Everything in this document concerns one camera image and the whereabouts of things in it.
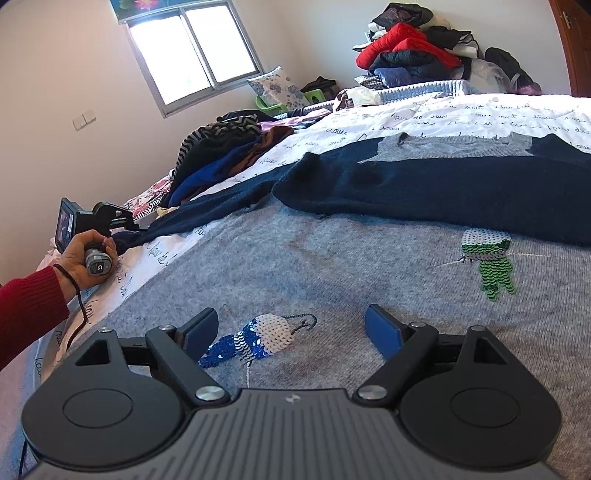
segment floral fabric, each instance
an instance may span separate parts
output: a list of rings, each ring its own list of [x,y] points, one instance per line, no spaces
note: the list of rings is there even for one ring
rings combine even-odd
[[[123,208],[130,210],[134,214],[134,220],[148,216],[159,207],[160,202],[162,202],[162,199],[170,190],[172,182],[170,174],[165,176],[145,192],[125,202]]]
[[[267,106],[283,103],[289,111],[311,105],[281,67],[248,80],[248,84]]]

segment floral pillow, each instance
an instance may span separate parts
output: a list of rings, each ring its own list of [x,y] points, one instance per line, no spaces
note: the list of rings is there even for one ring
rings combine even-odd
[[[281,67],[248,80],[248,84],[267,106],[283,103],[289,111],[311,105]]]

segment white bedsheet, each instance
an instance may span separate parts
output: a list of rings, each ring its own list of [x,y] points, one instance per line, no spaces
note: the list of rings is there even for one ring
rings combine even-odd
[[[566,95],[539,97],[517,95],[469,95],[434,98],[435,94],[381,106],[336,112],[308,130],[288,137],[242,174],[210,188],[211,194],[281,165],[296,162],[304,153],[323,153],[367,138],[399,132],[420,136],[475,135],[492,138],[517,132],[533,137],[550,133],[580,150],[591,153],[591,99]],[[184,235],[160,237],[120,257],[116,274],[85,302],[89,324],[115,310],[127,297],[189,248],[209,229],[224,220]],[[74,310],[70,318],[41,340],[34,367],[35,386],[53,371],[65,353],[67,338],[82,322]]]

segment white sequin pattern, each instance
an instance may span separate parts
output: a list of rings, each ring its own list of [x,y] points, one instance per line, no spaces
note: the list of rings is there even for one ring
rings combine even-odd
[[[462,245],[496,245],[504,240],[511,240],[511,235],[484,228],[470,228],[462,235]]]
[[[270,355],[281,352],[294,341],[290,324],[279,315],[267,313],[256,317],[254,329],[261,337],[265,351]]]

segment green plastic stool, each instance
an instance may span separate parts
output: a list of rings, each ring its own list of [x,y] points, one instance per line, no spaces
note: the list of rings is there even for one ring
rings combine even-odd
[[[322,103],[326,101],[324,97],[324,93],[322,90],[312,90],[310,92],[304,92],[304,96],[308,99],[310,103]],[[278,113],[286,113],[287,107],[283,103],[278,103],[277,105],[267,106],[265,102],[262,101],[262,98],[257,96],[255,100],[256,107],[265,113],[269,113],[275,110],[279,110]]]

